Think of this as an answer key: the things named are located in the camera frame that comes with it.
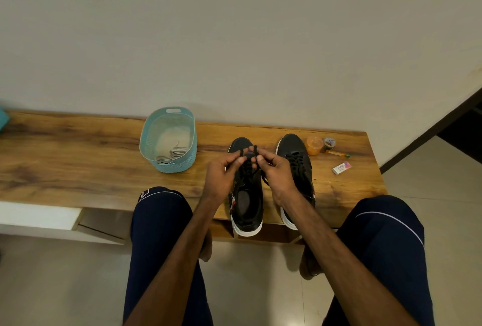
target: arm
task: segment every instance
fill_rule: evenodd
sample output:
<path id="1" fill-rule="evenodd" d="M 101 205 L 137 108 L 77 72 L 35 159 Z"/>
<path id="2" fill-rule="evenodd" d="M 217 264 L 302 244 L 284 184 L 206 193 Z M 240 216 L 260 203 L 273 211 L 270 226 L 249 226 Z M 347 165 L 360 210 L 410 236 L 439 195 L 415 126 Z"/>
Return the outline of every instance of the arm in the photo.
<path id="1" fill-rule="evenodd" d="M 296 189 L 289 162 L 274 153 L 258 150 L 261 155 L 257 160 L 267 176 L 275 202 L 286 209 L 296 223 L 323 268 L 350 325 L 417 326 L 400 302 L 341 242 Z"/>
<path id="2" fill-rule="evenodd" d="M 246 160 L 223 155 L 208 166 L 201 200 L 166 261 L 124 326 L 180 325 L 188 302 L 194 268 L 209 224 L 231 189 L 234 174 Z"/>

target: navy blue pants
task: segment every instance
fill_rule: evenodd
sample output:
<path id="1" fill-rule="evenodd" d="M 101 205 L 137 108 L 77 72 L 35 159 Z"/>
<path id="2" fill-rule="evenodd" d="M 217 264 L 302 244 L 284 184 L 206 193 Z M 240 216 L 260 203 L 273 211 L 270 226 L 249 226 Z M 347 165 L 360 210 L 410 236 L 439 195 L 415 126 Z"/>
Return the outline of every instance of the navy blue pants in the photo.
<path id="1" fill-rule="evenodd" d="M 139 197 L 131 227 L 132 258 L 124 321 L 191 217 L 188 203 L 177 191 L 156 187 Z M 415 213 L 404 201 L 389 195 L 363 199 L 348 215 L 337 234 L 421 326 L 434 326 L 425 265 L 424 231 Z M 198 262 L 183 325 L 212 324 Z M 323 325 L 348 325 L 336 297 Z"/>

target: forearm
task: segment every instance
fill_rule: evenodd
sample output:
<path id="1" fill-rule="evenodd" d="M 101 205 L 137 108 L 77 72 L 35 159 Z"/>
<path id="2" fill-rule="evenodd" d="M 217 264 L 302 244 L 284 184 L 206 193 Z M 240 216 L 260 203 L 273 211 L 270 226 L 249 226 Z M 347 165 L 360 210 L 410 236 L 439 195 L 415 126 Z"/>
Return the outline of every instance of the forearm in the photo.
<path id="1" fill-rule="evenodd" d="M 417 325 L 301 194 L 291 193 L 284 201 L 352 326 Z"/>
<path id="2" fill-rule="evenodd" d="M 214 216 L 201 198 L 171 253 L 127 319 L 125 326 L 180 325 L 204 237 Z"/>

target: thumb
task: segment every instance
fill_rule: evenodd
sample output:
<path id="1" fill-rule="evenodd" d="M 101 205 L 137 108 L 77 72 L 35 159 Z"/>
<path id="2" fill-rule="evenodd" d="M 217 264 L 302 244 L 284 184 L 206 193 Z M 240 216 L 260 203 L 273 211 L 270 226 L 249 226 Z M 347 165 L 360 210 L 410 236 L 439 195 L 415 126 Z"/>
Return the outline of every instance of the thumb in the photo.
<path id="1" fill-rule="evenodd" d="M 261 167 L 261 170 L 263 170 L 266 174 L 268 173 L 269 170 L 272 169 L 272 166 L 268 164 L 262 155 L 257 155 L 256 160 L 258 162 L 259 167 Z"/>
<path id="2" fill-rule="evenodd" d="M 244 161 L 246 161 L 246 157 L 238 157 L 236 161 L 234 161 L 231 166 L 229 166 L 229 169 L 226 171 L 226 175 L 232 177 L 234 180 L 234 174 L 236 173 L 236 171 L 238 171 L 239 167 L 243 164 Z"/>

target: black shoe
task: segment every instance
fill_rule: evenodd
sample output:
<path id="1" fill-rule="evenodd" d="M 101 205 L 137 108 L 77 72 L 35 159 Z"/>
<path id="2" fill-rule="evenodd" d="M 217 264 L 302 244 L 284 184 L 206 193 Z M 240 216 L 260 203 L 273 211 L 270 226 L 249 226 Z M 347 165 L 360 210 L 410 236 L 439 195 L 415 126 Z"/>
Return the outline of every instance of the black shoe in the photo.
<path id="1" fill-rule="evenodd" d="M 228 152 L 236 152 L 252 146 L 244 137 L 233 141 Z M 250 237 L 261 231 L 263 225 L 263 190 L 261 188 L 261 171 L 252 169 L 251 157 L 255 153 L 249 151 L 248 159 L 236 171 L 232 193 L 229 194 L 229 207 L 233 229 L 239 236 Z"/>
<path id="2" fill-rule="evenodd" d="M 276 147 L 276 154 L 290 162 L 294 184 L 311 205 L 315 206 L 315 190 L 311 181 L 311 161 L 301 138 L 293 133 L 285 135 Z M 281 208 L 281 219 L 288 228 L 298 230 L 283 208 Z"/>

